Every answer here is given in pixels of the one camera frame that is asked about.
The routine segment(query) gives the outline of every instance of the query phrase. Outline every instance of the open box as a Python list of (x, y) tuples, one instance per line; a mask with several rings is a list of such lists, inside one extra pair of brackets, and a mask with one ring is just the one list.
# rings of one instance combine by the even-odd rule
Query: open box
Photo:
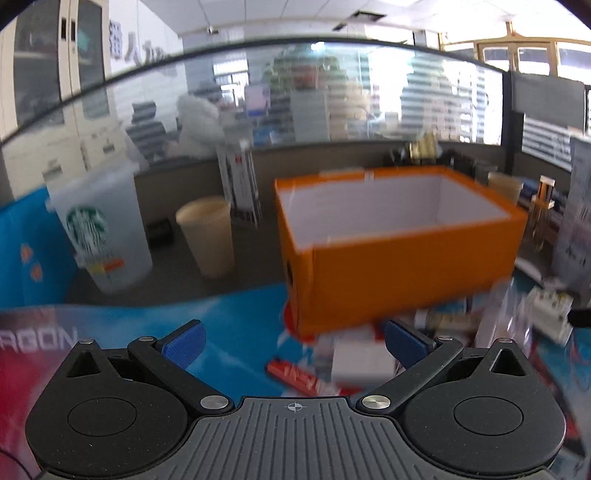
[(489, 289), (527, 214), (445, 167), (276, 180), (294, 324), (313, 335)]

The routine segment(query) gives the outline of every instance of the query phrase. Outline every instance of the starbucks logo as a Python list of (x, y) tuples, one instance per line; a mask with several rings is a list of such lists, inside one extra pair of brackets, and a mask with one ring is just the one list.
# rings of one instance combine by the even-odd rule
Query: starbucks logo
[(74, 243), (92, 255), (104, 251), (107, 243), (107, 221), (93, 207), (75, 207), (66, 216), (66, 225)]

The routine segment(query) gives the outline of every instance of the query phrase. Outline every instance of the metal screw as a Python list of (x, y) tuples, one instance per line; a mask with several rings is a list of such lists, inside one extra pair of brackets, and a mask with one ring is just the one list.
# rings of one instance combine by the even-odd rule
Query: metal screw
[(383, 410), (390, 406), (390, 399), (383, 395), (368, 395), (361, 403), (365, 408), (370, 408), (371, 410)]
[(208, 410), (221, 410), (229, 405), (230, 401), (221, 395), (208, 395), (201, 399), (201, 406)]

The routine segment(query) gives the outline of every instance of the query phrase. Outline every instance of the beige paper cup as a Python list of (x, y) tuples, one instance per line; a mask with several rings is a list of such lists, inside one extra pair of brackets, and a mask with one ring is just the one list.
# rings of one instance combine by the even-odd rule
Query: beige paper cup
[(499, 192), (503, 197), (506, 197), (513, 204), (517, 205), (519, 194), (523, 188), (523, 182), (510, 175), (491, 171), (488, 174), (488, 186)]
[(230, 204), (205, 197), (183, 206), (176, 215), (201, 275), (218, 278), (234, 267)]

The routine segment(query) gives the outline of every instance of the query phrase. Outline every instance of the gray table surface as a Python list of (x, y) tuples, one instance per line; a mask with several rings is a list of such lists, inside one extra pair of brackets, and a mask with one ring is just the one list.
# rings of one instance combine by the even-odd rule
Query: gray table surface
[(80, 270), (66, 303), (144, 307), (190, 301), (284, 281), (277, 221), (268, 219), (258, 229), (232, 226), (234, 270), (218, 280), (203, 278), (180, 230), (174, 243), (152, 250), (154, 266), (138, 284), (115, 294), (104, 294), (86, 270)]

